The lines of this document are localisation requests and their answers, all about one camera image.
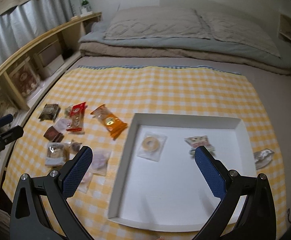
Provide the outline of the swirl cookie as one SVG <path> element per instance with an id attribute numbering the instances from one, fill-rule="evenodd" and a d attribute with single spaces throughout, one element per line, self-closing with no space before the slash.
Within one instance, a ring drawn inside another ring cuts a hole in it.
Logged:
<path id="1" fill-rule="evenodd" d="M 49 142 L 47 144 L 47 154 L 45 166 L 60 167 L 69 159 L 68 145 L 62 142 Z"/>

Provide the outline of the purple donut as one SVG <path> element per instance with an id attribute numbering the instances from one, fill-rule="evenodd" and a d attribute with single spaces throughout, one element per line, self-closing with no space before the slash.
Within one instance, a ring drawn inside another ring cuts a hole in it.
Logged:
<path id="1" fill-rule="evenodd" d="M 95 149 L 93 151 L 93 159 L 88 172 L 93 174 L 106 176 L 107 164 L 111 157 L 111 151 L 103 149 Z"/>

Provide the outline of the dark brown snack packet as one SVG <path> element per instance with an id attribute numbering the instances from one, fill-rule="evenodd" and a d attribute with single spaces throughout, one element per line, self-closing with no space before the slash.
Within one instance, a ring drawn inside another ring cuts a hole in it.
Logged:
<path id="1" fill-rule="evenodd" d="M 58 132 L 53 126 L 50 126 L 46 130 L 43 137 L 50 142 L 61 142 L 64 138 L 64 135 L 61 132 Z"/>

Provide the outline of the black silver cake packet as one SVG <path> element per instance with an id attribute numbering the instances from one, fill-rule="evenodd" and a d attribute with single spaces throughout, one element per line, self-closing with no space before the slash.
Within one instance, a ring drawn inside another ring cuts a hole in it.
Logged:
<path id="1" fill-rule="evenodd" d="M 45 104 L 41 114 L 39 115 L 39 119 L 55 121 L 60 112 L 60 106 L 58 104 Z"/>

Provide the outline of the red snack packet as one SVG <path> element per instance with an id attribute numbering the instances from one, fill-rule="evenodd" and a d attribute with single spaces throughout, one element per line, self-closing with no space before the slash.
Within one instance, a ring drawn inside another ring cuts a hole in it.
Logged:
<path id="1" fill-rule="evenodd" d="M 68 124 L 66 131 L 72 133 L 84 133 L 84 115 L 86 109 L 86 102 L 79 103 L 72 106 L 68 115 Z"/>

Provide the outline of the orange cracker packet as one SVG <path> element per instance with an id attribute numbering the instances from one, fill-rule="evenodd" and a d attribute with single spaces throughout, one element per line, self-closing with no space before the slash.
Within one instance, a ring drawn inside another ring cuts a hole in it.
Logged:
<path id="1" fill-rule="evenodd" d="M 107 131 L 110 133 L 110 137 L 112 137 L 113 140 L 116 140 L 128 127 L 128 124 L 113 114 L 105 104 L 92 111 L 91 115 L 93 115 L 93 117 L 96 118 L 107 129 Z"/>

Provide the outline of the beige donut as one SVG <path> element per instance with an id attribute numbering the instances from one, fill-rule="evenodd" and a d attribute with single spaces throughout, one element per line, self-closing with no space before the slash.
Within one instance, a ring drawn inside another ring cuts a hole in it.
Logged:
<path id="1" fill-rule="evenodd" d="M 166 141 L 167 136 L 163 134 L 146 132 L 137 150 L 137 156 L 159 162 Z"/>

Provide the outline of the white cartoon candy packet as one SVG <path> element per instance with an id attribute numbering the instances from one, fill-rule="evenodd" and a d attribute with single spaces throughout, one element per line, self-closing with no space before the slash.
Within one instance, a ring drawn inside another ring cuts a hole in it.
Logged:
<path id="1" fill-rule="evenodd" d="M 188 137 L 185 138 L 185 142 L 188 143 L 191 147 L 190 149 L 190 155 L 194 155 L 196 148 L 200 146 L 206 147 L 206 149 L 214 154 L 215 148 L 214 146 L 209 142 L 208 136 L 196 136 L 196 137 Z"/>

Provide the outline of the pink donut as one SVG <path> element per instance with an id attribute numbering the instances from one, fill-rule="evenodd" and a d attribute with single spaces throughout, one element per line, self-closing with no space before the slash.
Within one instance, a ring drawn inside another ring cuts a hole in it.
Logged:
<path id="1" fill-rule="evenodd" d="M 82 193 L 87 193 L 88 188 L 90 186 L 90 183 L 92 181 L 92 177 L 93 177 L 93 173 L 87 171 L 84 175 L 84 177 L 82 178 L 79 186 L 78 186 L 78 190 Z"/>

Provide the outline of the small dark candy packet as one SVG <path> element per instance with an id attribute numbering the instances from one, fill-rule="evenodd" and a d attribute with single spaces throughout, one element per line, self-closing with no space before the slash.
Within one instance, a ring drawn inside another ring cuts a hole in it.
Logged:
<path id="1" fill-rule="evenodd" d="M 82 147 L 81 142 L 71 140 L 71 142 L 69 143 L 69 153 L 70 154 L 77 154 L 80 151 L 81 147 Z"/>

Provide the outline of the wooden bedside shelf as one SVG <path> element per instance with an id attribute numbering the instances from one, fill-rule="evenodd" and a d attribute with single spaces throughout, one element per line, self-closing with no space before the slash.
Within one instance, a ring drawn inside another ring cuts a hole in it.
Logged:
<path id="1" fill-rule="evenodd" d="M 0 88 L 18 109 L 18 114 L 7 128 L 23 126 L 41 99 L 56 81 L 81 57 L 79 40 L 85 36 L 95 22 L 101 20 L 101 12 L 87 16 L 75 16 L 72 20 L 59 25 L 27 43 L 0 65 Z M 50 77 L 44 79 L 40 69 L 62 55 L 65 63 Z M 32 65 L 40 78 L 39 87 L 29 97 L 24 98 L 18 91 L 10 74 L 26 62 Z"/>

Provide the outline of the doll in red dress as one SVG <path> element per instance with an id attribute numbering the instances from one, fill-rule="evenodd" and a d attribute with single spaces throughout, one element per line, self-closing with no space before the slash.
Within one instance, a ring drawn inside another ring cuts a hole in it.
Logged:
<path id="1" fill-rule="evenodd" d="M 10 78 L 24 98 L 29 97 L 39 87 L 40 78 L 29 62 L 19 65 Z"/>

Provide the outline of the crumpled silver wrapper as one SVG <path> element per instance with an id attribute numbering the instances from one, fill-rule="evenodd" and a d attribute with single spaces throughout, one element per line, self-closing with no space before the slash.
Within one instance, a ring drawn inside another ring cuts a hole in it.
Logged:
<path id="1" fill-rule="evenodd" d="M 267 166 L 273 159 L 274 151 L 265 148 L 261 151 L 254 152 L 256 169 L 259 170 Z"/>

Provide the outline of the white box on shelf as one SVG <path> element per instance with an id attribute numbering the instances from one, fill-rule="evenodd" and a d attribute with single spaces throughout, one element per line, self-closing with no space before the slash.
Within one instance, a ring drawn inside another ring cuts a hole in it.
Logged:
<path id="1" fill-rule="evenodd" d="M 53 61 L 40 69 L 41 76 L 44 79 L 52 76 L 64 63 L 62 55 L 57 56 Z"/>

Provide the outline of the yellow checkered mat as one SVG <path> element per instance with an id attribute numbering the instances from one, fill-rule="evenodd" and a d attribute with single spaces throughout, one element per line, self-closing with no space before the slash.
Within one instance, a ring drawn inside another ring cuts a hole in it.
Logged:
<path id="1" fill-rule="evenodd" d="M 32 177 L 48 173 L 45 166 L 47 141 L 43 137 L 51 122 L 40 121 L 46 104 L 61 108 L 87 103 L 84 134 L 66 134 L 65 140 L 77 140 L 95 148 L 108 148 L 111 158 L 106 176 L 94 176 L 86 193 L 77 192 L 69 204 L 86 230 L 95 239 L 152 239 L 155 233 L 120 226 L 106 218 L 110 194 L 127 136 L 123 132 L 113 140 L 91 112 L 100 105 L 126 123 L 135 113 L 163 113 L 229 116 L 240 118 L 248 130 L 252 149 L 274 150 L 273 161 L 263 172 L 270 180 L 274 197 L 277 236 L 287 229 L 285 219 L 286 185 L 283 159 L 268 114 L 253 85 L 243 74 L 209 67 L 79 67 L 50 89 L 24 127 L 9 160 L 3 190 L 13 198 L 23 173 Z"/>

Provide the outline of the silver grey curtain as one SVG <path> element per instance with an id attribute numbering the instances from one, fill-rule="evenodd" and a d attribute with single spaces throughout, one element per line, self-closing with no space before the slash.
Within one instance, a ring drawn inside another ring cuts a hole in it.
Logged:
<path id="1" fill-rule="evenodd" d="M 0 65 L 36 37 L 68 22 L 70 0 L 29 0 L 0 15 Z"/>

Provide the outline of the white shallow box tray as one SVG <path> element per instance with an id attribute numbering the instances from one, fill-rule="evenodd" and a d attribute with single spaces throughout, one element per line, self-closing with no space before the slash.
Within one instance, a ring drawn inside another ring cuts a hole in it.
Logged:
<path id="1" fill-rule="evenodd" d="M 159 162 L 137 156 L 146 132 L 167 136 Z M 244 121 L 220 116 L 136 113 L 118 168 L 108 219 L 132 228 L 200 230 L 219 204 L 190 155 L 185 138 L 206 135 L 214 157 L 242 176 L 256 176 Z"/>

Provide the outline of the green glass bottle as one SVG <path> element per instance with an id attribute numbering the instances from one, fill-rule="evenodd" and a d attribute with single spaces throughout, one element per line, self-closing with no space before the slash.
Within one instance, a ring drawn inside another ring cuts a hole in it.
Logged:
<path id="1" fill-rule="evenodd" d="M 89 5 L 89 2 L 88 2 L 87 0 L 82 0 L 82 2 L 81 2 L 81 6 L 82 6 L 83 8 L 87 8 L 88 5 Z"/>

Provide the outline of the beige folded blanket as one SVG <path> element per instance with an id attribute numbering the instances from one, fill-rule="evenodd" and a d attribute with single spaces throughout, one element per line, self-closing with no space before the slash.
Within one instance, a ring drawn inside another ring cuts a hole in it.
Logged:
<path id="1" fill-rule="evenodd" d="M 112 57 L 168 57 L 191 58 L 225 63 L 245 64 L 276 74 L 291 74 L 291 52 L 283 58 L 258 56 L 250 59 L 245 56 L 229 55 L 202 50 L 189 50 L 181 48 L 150 48 L 150 47 L 123 47 L 102 44 L 99 42 L 83 42 L 79 46 L 82 56 L 112 56 Z"/>

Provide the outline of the grey blue folded duvet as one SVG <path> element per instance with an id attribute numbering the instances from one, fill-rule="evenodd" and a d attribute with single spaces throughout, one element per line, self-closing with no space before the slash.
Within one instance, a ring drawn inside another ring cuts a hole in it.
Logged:
<path id="1" fill-rule="evenodd" d="M 189 50 L 202 50 L 229 55 L 245 56 L 250 59 L 256 59 L 260 55 L 266 57 L 276 57 L 259 49 L 238 44 L 234 42 L 222 42 L 215 39 L 198 38 L 141 38 L 135 40 L 107 40 L 105 32 L 108 23 L 99 22 L 93 26 L 93 31 L 83 36 L 79 40 L 79 45 L 83 42 L 99 42 L 102 44 L 123 47 L 150 47 L 150 48 L 181 48 Z M 275 44 L 283 58 L 288 52 L 291 52 L 291 44 L 282 40 L 276 40 Z"/>

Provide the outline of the left beige pillow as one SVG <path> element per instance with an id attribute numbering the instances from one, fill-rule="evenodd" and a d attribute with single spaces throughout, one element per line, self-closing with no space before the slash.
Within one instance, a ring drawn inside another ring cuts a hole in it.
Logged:
<path id="1" fill-rule="evenodd" d="M 105 32 L 107 40 L 141 38 L 201 38 L 209 32 L 193 9 L 134 7 L 118 11 Z"/>

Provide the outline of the beige pillow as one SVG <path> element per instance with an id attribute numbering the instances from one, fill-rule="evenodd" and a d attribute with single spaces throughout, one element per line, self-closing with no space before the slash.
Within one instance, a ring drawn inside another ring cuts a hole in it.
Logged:
<path id="1" fill-rule="evenodd" d="M 215 40 L 243 44 L 280 57 L 274 41 L 256 23 L 221 12 L 204 12 L 201 17 Z"/>
<path id="2" fill-rule="evenodd" d="M 118 11 L 105 32 L 107 40 L 141 38 L 201 38 L 209 32 L 193 9 L 134 7 Z"/>

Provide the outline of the right beige pillow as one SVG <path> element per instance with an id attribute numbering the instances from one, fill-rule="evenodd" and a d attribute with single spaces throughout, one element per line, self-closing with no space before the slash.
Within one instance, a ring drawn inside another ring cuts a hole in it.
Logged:
<path id="1" fill-rule="evenodd" d="M 280 57 L 274 41 L 256 23 L 221 12 L 204 12 L 201 17 L 215 40 L 243 44 Z"/>

